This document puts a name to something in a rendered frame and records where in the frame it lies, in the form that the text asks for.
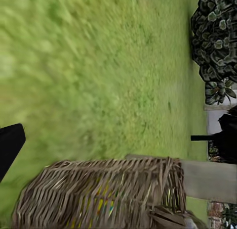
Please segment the easter egg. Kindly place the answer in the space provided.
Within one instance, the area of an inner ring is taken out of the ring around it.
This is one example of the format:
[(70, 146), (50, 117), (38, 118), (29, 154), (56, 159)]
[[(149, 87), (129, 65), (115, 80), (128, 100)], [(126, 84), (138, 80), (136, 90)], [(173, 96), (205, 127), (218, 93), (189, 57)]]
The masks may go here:
[[(99, 206), (98, 206), (98, 212), (97, 212), (97, 214), (99, 214), (99, 212), (100, 212), (100, 209), (101, 209), (102, 203), (103, 203), (103, 200), (101, 199), (100, 202), (99, 202)], [(114, 205), (114, 201), (111, 202), (111, 208), (110, 208), (110, 211), (112, 210), (113, 205)]]

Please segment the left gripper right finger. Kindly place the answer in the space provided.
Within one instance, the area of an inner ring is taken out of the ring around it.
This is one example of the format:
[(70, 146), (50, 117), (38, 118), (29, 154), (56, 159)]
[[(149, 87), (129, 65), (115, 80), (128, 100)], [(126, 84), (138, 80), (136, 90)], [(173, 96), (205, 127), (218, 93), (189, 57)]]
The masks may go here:
[(222, 131), (221, 141), (237, 163), (237, 125), (226, 123)]

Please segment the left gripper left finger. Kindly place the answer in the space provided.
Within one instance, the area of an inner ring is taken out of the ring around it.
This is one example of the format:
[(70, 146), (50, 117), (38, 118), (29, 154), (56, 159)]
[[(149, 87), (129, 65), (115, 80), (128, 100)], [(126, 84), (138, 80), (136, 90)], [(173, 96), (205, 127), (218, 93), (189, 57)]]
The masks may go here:
[(22, 124), (0, 129), (0, 182), (26, 141)]

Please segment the wicker basket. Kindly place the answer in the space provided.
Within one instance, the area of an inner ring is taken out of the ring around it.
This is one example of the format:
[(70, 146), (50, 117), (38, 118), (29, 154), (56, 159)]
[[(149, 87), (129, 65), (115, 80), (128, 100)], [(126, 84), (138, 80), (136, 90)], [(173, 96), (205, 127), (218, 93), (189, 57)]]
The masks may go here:
[(12, 229), (208, 229), (186, 209), (183, 176), (171, 156), (55, 161), (22, 190)]

